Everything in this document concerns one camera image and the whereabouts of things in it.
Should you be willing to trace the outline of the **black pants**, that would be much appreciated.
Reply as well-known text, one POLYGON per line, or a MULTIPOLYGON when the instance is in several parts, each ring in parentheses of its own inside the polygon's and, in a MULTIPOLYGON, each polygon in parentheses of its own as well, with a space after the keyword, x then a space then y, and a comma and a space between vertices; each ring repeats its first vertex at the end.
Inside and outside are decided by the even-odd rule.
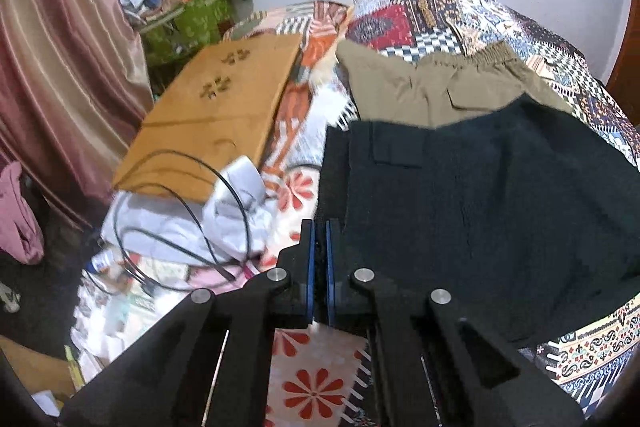
POLYGON ((335 312, 367 268, 444 288, 518 347, 578 329, 639 290, 639 173, 567 113, 521 96, 426 129, 326 132, 316 217, 336 220, 335 312))

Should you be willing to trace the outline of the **patchwork patterned bedspread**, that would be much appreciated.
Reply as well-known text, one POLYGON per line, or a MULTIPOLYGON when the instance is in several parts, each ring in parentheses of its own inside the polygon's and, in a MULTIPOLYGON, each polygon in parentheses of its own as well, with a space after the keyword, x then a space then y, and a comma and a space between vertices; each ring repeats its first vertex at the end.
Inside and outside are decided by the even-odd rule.
MULTIPOLYGON (((228 30, 228 40, 297 34, 303 60, 286 86, 260 174, 273 220, 257 242, 262 269, 298 241, 317 207, 327 127, 356 116, 335 57, 349 39, 395 63, 471 65, 491 51, 518 56, 570 106, 573 114, 631 164, 639 133, 590 74, 582 52, 562 37, 495 0, 315 1, 259 12, 228 30)), ((265 422, 269 426, 373 426, 373 381, 367 341, 314 324, 274 335, 265 422)))

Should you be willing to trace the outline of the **wooden lap desk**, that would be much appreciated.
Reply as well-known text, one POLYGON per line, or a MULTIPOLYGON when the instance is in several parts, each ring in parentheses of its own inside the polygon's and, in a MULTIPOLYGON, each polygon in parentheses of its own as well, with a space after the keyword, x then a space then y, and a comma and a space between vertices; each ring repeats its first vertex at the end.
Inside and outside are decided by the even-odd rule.
POLYGON ((203 204, 210 170, 241 156, 258 164, 301 41, 263 34, 201 49, 143 119, 112 187, 164 197, 165 185, 203 204))

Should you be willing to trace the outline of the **khaki pants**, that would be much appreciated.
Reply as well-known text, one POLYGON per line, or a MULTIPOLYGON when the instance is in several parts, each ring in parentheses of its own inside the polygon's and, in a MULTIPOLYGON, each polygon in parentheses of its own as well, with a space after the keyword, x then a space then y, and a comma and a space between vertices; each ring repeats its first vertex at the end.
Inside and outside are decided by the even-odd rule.
POLYGON ((495 112, 523 94, 572 111, 503 41, 471 56, 434 52, 409 63, 345 40, 336 57, 363 120, 437 128, 495 112))

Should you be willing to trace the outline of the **green fabric storage box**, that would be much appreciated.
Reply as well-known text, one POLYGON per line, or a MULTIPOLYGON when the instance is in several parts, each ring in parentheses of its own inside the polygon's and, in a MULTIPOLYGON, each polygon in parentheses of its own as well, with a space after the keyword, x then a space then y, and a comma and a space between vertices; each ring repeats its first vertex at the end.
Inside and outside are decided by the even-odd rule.
POLYGON ((146 64, 173 63, 219 42, 234 16, 232 0, 188 0, 139 29, 146 64))

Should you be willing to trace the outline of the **pink cloth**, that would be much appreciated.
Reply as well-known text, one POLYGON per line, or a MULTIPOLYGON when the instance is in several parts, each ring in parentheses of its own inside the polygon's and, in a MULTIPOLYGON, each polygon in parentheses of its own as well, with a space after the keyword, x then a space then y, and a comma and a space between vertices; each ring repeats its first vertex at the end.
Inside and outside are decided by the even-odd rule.
POLYGON ((32 207, 22 195, 22 166, 10 162, 1 171, 1 250, 23 265, 38 265, 44 238, 32 207))

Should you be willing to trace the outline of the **red striped curtain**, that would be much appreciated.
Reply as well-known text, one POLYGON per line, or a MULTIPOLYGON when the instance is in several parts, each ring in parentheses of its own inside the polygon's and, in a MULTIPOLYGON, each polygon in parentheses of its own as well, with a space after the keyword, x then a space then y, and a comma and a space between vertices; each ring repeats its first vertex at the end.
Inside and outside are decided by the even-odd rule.
POLYGON ((1 158, 51 207, 100 222, 152 95, 118 0, 1 0, 1 158))

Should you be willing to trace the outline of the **brown wooden door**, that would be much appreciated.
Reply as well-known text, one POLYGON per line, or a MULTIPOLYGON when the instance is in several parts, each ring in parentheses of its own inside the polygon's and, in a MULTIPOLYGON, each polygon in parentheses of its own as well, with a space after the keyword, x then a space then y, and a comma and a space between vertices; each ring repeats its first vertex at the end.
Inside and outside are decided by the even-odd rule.
POLYGON ((631 0, 628 22, 620 53, 606 86, 634 127, 640 119, 640 8, 631 0))

